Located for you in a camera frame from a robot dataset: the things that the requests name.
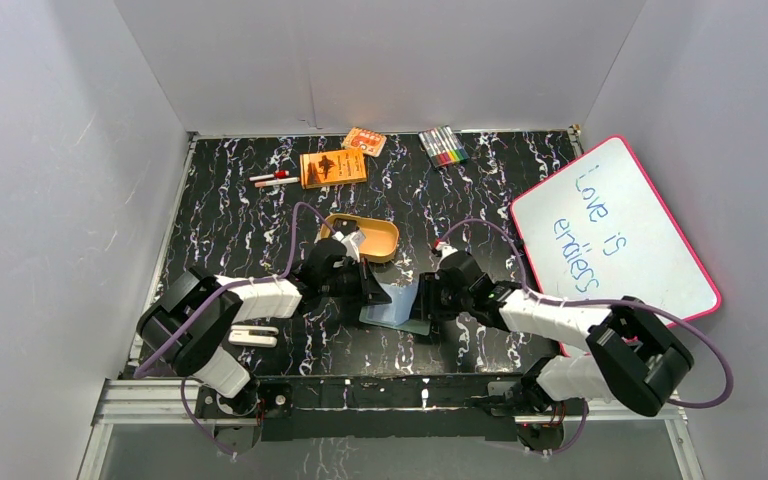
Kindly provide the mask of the mint green card holder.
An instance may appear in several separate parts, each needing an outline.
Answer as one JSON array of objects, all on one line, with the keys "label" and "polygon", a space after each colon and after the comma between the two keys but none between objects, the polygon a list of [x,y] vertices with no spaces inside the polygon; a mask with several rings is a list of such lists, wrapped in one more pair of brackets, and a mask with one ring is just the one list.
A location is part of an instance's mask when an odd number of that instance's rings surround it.
[{"label": "mint green card holder", "polygon": [[387,304],[362,307],[359,321],[368,325],[427,336],[431,330],[431,322],[422,319],[419,312],[414,312],[419,283],[414,282],[403,286],[382,284],[382,288],[391,301]]}]

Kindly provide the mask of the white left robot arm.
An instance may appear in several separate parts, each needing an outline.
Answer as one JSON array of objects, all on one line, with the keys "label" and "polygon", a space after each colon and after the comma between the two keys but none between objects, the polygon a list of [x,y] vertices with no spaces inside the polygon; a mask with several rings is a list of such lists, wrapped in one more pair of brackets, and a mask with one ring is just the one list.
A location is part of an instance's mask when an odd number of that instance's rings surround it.
[{"label": "white left robot arm", "polygon": [[190,268],[138,320],[136,332],[153,354],[136,376],[147,375],[155,362],[163,361],[175,375],[213,389],[231,414],[250,414],[259,400],[254,378],[223,347],[233,325],[292,318],[325,298],[362,306],[390,303],[390,295],[360,255],[361,241],[360,232],[320,239],[285,275],[228,278]]}]

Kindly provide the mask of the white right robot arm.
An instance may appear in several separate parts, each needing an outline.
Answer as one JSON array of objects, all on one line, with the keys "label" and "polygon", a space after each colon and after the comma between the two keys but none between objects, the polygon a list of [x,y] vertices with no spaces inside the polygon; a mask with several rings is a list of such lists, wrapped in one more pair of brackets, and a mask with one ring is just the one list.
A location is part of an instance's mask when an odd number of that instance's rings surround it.
[{"label": "white right robot arm", "polygon": [[420,319],[442,323],[467,314],[488,328],[538,335],[582,352],[536,361],[507,391],[489,394],[489,408],[547,414],[566,400],[598,399],[653,417],[694,365],[689,350],[634,297],[575,307],[492,280],[470,253],[446,242],[437,241],[433,252],[438,266],[420,277],[414,302]]}]

